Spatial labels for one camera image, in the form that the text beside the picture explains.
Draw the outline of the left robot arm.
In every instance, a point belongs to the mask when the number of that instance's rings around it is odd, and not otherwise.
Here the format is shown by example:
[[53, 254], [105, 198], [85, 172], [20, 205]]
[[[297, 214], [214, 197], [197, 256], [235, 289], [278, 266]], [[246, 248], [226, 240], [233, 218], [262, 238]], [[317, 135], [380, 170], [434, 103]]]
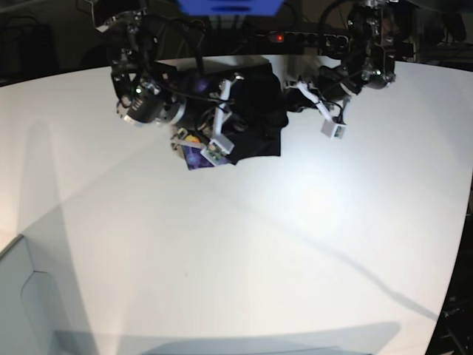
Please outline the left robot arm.
[[396, 24], [393, 1], [353, 1], [347, 17], [347, 53], [334, 67], [321, 65], [312, 77], [287, 80], [288, 112], [316, 109], [335, 124], [344, 123], [351, 99], [363, 88], [395, 82]]

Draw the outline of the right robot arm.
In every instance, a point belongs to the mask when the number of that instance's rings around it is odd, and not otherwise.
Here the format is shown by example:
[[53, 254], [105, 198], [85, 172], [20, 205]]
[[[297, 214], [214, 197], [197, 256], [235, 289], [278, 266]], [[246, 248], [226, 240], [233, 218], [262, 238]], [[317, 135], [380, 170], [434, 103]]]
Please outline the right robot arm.
[[249, 130], [235, 103], [240, 75], [205, 70], [212, 35], [205, 22], [153, 13], [147, 1], [91, 1], [90, 7], [106, 40], [122, 119], [170, 126], [174, 146], [237, 142]]

